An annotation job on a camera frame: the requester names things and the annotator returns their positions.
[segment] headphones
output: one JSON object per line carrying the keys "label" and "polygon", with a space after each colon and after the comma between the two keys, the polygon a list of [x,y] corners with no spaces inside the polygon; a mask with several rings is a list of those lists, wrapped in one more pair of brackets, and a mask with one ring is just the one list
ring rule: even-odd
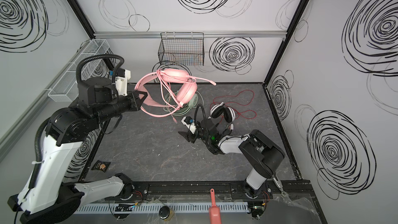
{"label": "headphones", "polygon": [[[192,97],[195,95],[196,89],[197,89],[197,84],[196,84],[196,79],[201,79],[210,82],[213,85],[216,85],[215,82],[199,77],[194,77],[189,75],[189,73],[185,70],[180,70],[180,69],[173,69],[173,68],[166,68],[165,70],[160,70],[158,69],[156,72],[149,73],[146,76],[142,77],[137,84],[135,85],[135,90],[138,91],[143,91],[147,92],[147,89],[144,87],[144,84],[152,81],[153,79],[158,78],[160,82],[160,90],[162,92],[162,98],[163,101],[166,103],[168,107],[174,108],[174,110],[168,114],[164,115],[156,115],[147,112],[143,107],[141,107],[141,110],[150,116],[153,117],[166,117],[169,116],[173,113],[175,113],[177,110],[179,110],[181,107],[183,107],[184,104],[188,103]],[[173,93],[170,87],[170,83],[182,83],[183,85],[181,88],[178,90],[177,95]],[[177,103],[177,106],[171,105],[169,102],[167,102],[164,99],[163,96],[163,87],[166,88],[166,90],[170,93],[170,96],[172,99]],[[153,106],[153,107],[165,107],[165,105],[159,104],[156,101],[152,99],[152,97],[149,95],[147,98],[144,100],[144,104],[148,106]]]}
{"label": "headphones", "polygon": [[217,118],[220,117],[221,114],[224,114],[225,121],[232,123],[236,117],[235,111],[231,107],[225,107],[224,105],[224,102],[221,102],[221,104],[213,106],[210,109],[210,116],[212,118]]}

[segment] pink headphones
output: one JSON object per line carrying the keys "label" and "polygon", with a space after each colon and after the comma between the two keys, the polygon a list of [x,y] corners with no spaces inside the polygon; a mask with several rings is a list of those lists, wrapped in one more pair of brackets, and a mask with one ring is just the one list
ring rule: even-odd
{"label": "pink headphones", "polygon": [[[143,91],[147,92],[147,89],[144,87],[144,84],[147,82],[152,81],[153,79],[158,78],[160,81],[160,90],[162,92],[162,98],[163,101],[169,106],[174,108],[174,110],[170,113],[167,113],[165,115],[156,115],[147,112],[143,107],[141,107],[141,110],[150,116],[153,117],[166,117],[169,116],[173,113],[175,113],[177,110],[179,110],[184,104],[188,103],[193,95],[196,92],[197,85],[196,85],[196,79],[201,79],[210,82],[213,85],[216,85],[215,82],[199,77],[194,77],[189,75],[187,71],[180,70],[180,69],[172,69],[172,68],[166,68],[165,70],[157,70],[156,72],[149,73],[146,76],[142,77],[137,84],[135,85],[135,90],[138,91]],[[170,83],[182,83],[183,85],[181,86],[180,90],[178,91],[177,95],[173,93],[170,87]],[[166,88],[166,90],[170,93],[170,96],[173,98],[173,100],[177,103],[177,107],[171,105],[168,103],[163,96],[163,87]],[[147,98],[144,100],[144,104],[147,106],[152,106],[152,107],[165,107],[165,105],[159,104],[156,101],[154,101],[151,96],[148,93]]]}

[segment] red cable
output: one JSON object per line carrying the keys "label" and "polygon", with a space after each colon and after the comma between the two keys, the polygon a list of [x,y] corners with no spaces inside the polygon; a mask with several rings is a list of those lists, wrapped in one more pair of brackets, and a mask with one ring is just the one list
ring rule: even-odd
{"label": "red cable", "polygon": [[[221,98],[221,97],[238,97],[242,92],[245,92],[245,91],[250,91],[250,92],[253,93],[253,97],[251,97],[251,100],[250,100],[249,103],[247,103],[246,105],[244,105],[244,104],[240,104],[240,103],[235,102],[235,101],[230,101],[230,102],[226,102],[226,103],[225,103],[225,106],[230,107],[230,106],[227,105],[227,104],[230,104],[230,103],[235,103],[235,104],[238,104],[238,105],[241,105],[241,106],[248,106],[248,105],[253,101],[253,99],[254,99],[254,92],[251,91],[251,90],[249,90],[249,89],[246,89],[246,90],[243,90],[243,91],[239,92],[237,95],[224,95],[224,96],[215,97],[215,98],[213,99],[213,103],[210,104],[210,109],[211,109],[211,107],[212,107],[213,104],[214,104],[214,105],[216,105],[216,104],[221,104],[221,102],[215,102],[215,100],[216,100],[217,98]],[[231,108],[237,113],[237,117],[236,117],[235,119],[239,118],[239,116],[242,116],[242,117],[245,118],[245,119],[252,119],[252,118],[257,117],[257,113],[256,113],[255,111],[253,111],[253,110],[246,110],[246,111],[244,111],[244,112],[238,112],[235,108],[233,108],[233,107],[231,107]],[[247,117],[245,117],[245,116],[242,115],[242,113],[245,113],[245,112],[254,112],[255,116],[252,117],[252,118],[247,118]]]}

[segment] black ear cushion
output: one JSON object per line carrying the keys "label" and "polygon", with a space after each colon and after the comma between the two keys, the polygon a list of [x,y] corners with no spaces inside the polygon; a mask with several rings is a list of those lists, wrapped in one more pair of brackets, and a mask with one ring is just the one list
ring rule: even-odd
{"label": "black ear cushion", "polygon": [[227,107],[224,108],[224,118],[227,123],[232,122],[232,114],[231,114],[231,111]]}
{"label": "black ear cushion", "polygon": [[224,107],[219,106],[216,109],[214,109],[213,113],[211,114],[212,118],[218,118],[221,116],[221,114],[224,112]]}

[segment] white wire basket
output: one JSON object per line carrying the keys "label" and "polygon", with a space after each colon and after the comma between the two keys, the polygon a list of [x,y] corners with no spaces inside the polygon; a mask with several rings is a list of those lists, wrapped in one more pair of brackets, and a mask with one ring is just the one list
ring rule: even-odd
{"label": "white wire basket", "polygon": [[[92,39],[84,50],[72,62],[68,70],[57,81],[50,90],[48,96],[55,102],[72,102],[79,95],[76,82],[76,67],[84,58],[105,54],[109,49],[106,39]],[[101,59],[91,61],[82,68],[82,80],[92,77],[94,71],[100,64]]]}

